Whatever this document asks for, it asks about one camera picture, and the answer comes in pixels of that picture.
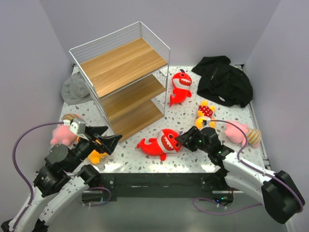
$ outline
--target red shark plush toy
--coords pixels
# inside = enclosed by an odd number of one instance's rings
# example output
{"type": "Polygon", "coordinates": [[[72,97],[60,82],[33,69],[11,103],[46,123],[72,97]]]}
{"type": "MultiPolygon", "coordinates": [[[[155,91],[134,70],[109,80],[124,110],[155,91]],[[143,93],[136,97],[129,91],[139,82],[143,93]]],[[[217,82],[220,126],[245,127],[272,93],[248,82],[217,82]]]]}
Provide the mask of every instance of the red shark plush toy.
{"type": "Polygon", "coordinates": [[[191,97],[192,93],[189,90],[192,84],[191,77],[184,72],[184,70],[180,69],[181,72],[176,73],[172,78],[172,83],[174,86],[173,94],[174,97],[170,96],[169,106],[173,104],[179,104],[183,102],[187,97],[191,97]]]}
{"type": "Polygon", "coordinates": [[[136,148],[141,148],[148,156],[159,156],[164,161],[167,153],[177,153],[182,147],[175,140],[178,135],[172,129],[163,129],[159,132],[158,138],[150,138],[148,143],[145,143],[145,139],[142,139],[136,148]]]}

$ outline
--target stuffed toy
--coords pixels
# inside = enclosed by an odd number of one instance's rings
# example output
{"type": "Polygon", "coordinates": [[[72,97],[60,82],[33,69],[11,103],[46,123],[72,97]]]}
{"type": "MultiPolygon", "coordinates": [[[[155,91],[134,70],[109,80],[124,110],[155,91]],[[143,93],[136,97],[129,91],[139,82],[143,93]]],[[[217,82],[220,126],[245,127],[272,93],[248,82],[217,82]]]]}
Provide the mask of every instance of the stuffed toy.
{"type": "Polygon", "coordinates": [[[100,163],[101,159],[105,156],[108,156],[107,153],[98,153],[96,150],[94,150],[93,152],[90,153],[90,155],[88,156],[88,159],[90,160],[90,162],[92,164],[98,164],[100,163]]]}
{"type": "MultiPolygon", "coordinates": [[[[202,101],[202,103],[199,105],[198,107],[198,111],[197,111],[197,116],[199,117],[196,121],[195,121],[195,125],[198,129],[202,129],[204,124],[203,121],[207,120],[207,119],[213,119],[212,118],[212,114],[215,111],[216,107],[215,106],[208,106],[208,101],[204,100],[202,101]]],[[[215,128],[215,123],[211,122],[209,124],[210,127],[215,128]]]]}
{"type": "Polygon", "coordinates": [[[146,139],[142,139],[136,148],[141,148],[148,156],[159,156],[161,161],[164,161],[167,153],[177,153],[182,147],[175,140],[178,135],[172,129],[163,129],[159,132],[158,138],[150,138],[148,143],[145,143],[146,139]]]}
{"type": "MultiPolygon", "coordinates": [[[[248,128],[247,124],[241,124],[239,122],[230,121],[228,122],[233,123],[234,125],[238,126],[248,138],[248,144],[252,147],[257,148],[261,142],[261,132],[257,129],[248,128]]],[[[224,131],[224,134],[235,144],[240,144],[242,146],[245,145],[246,139],[245,136],[233,125],[226,124],[227,129],[224,131]]]]}
{"type": "Polygon", "coordinates": [[[174,86],[173,95],[170,96],[169,106],[173,104],[179,104],[183,102],[187,97],[191,97],[192,93],[189,90],[192,84],[191,77],[180,69],[181,72],[176,73],[172,78],[172,83],[174,86]]]}
{"type": "MultiPolygon", "coordinates": [[[[65,114],[62,120],[72,120],[74,118],[79,118],[76,114],[65,114]]],[[[74,143],[76,135],[70,131],[70,126],[64,126],[58,124],[57,128],[53,130],[53,138],[50,141],[51,145],[63,144],[65,146],[70,146],[74,143]]]]}

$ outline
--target pink plush toy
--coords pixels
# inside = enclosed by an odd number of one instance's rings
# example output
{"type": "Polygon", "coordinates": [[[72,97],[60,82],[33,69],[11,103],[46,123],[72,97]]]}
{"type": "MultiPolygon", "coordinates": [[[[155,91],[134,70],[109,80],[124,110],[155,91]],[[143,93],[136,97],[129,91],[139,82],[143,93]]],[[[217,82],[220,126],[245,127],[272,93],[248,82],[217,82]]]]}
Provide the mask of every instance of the pink plush toy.
{"type": "MultiPolygon", "coordinates": [[[[79,118],[75,114],[65,114],[62,120],[72,120],[74,118],[79,118]]],[[[50,141],[51,145],[63,144],[65,146],[72,145],[76,139],[76,135],[70,131],[70,126],[58,125],[56,129],[53,130],[53,138],[50,141]]]]}
{"type": "MultiPolygon", "coordinates": [[[[235,124],[238,126],[245,134],[247,135],[248,138],[248,144],[250,144],[252,147],[257,148],[261,142],[261,132],[257,129],[251,129],[248,128],[247,124],[241,124],[239,122],[235,121],[230,121],[228,122],[235,124]]],[[[235,144],[240,144],[242,146],[245,145],[246,140],[244,135],[233,125],[231,124],[226,124],[227,129],[225,130],[225,135],[235,144]]]]}

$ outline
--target terrazzo tabletop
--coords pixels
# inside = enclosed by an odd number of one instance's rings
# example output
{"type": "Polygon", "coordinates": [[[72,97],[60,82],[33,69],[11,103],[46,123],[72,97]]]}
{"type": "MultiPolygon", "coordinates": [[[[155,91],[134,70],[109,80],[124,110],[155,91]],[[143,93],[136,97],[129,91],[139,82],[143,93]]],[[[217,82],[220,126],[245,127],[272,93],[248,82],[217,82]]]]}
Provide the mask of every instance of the terrazzo tabletop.
{"type": "MultiPolygon", "coordinates": [[[[190,66],[170,66],[165,116],[119,144],[112,155],[103,158],[96,165],[102,173],[213,173],[219,169],[219,167],[211,163],[207,154],[200,150],[191,152],[182,147],[179,153],[168,154],[165,161],[160,161],[160,157],[150,157],[143,154],[139,149],[136,149],[136,145],[141,139],[157,137],[161,129],[171,128],[175,131],[186,132],[195,125],[198,105],[205,99],[196,94],[200,76],[191,72],[191,69],[192,67],[190,66]],[[187,98],[182,104],[170,107],[169,96],[173,89],[171,78],[180,69],[184,69],[193,80],[191,85],[192,97],[187,98]]],[[[158,99],[164,102],[165,94],[161,94],[158,99]]],[[[215,105],[216,107],[213,115],[215,119],[230,119],[246,123],[250,128],[254,127],[249,106],[245,108],[240,108],[239,106],[225,107],[211,101],[209,101],[209,105],[215,105]]],[[[60,118],[67,113],[80,115],[87,122],[88,126],[106,125],[93,101],[78,105],[64,103],[60,118]]],[[[229,141],[224,134],[225,128],[226,125],[224,123],[216,122],[216,131],[222,143],[238,151],[240,145],[229,141]]],[[[247,146],[242,156],[246,160],[260,167],[264,167],[261,147],[252,148],[251,146],[247,146]]],[[[82,165],[87,163],[90,162],[86,159],[82,165]]]]}

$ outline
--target shelf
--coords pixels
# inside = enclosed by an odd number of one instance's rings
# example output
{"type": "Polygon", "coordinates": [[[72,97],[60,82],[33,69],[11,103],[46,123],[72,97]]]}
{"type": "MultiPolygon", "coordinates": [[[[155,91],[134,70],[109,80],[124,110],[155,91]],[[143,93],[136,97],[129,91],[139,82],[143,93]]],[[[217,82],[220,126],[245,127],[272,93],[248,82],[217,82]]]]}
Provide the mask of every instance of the shelf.
{"type": "Polygon", "coordinates": [[[142,38],[81,64],[100,98],[167,65],[142,38]]]}
{"type": "Polygon", "coordinates": [[[163,93],[165,87],[152,74],[101,100],[110,121],[163,93]]]}
{"type": "Polygon", "coordinates": [[[115,134],[122,134],[123,137],[120,140],[122,142],[163,116],[156,105],[151,100],[148,100],[135,110],[131,110],[111,121],[112,129],[115,134]]]}

